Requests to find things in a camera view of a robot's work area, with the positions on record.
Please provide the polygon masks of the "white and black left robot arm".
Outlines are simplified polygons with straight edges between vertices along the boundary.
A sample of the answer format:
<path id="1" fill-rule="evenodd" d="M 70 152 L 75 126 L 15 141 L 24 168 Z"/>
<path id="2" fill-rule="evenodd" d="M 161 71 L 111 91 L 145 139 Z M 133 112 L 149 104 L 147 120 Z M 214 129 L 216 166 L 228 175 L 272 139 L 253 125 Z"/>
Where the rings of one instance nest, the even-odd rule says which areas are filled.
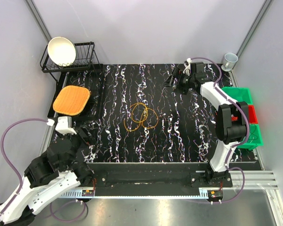
<path id="1" fill-rule="evenodd" d="M 13 194 L 0 204 L 0 226 L 27 226 L 50 203 L 66 191 L 88 186 L 94 173 L 77 152 L 88 145 L 74 129 L 61 133 L 46 151 L 33 159 Z"/>

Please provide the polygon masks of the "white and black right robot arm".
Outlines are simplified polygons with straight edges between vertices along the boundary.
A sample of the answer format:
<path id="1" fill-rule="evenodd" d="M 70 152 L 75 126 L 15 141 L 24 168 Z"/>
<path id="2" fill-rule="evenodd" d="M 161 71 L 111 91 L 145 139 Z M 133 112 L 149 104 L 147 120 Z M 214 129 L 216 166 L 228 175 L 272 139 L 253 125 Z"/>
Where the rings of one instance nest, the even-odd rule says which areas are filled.
<path id="1" fill-rule="evenodd" d="M 229 162 L 236 147 L 247 141 L 250 135 L 248 104 L 222 91 L 218 82 L 206 75 L 203 62 L 186 60 L 185 69 L 175 67 L 164 86 L 174 86 L 185 95 L 193 89 L 217 110 L 215 128 L 218 141 L 203 180 L 212 187 L 222 185 L 229 178 Z"/>

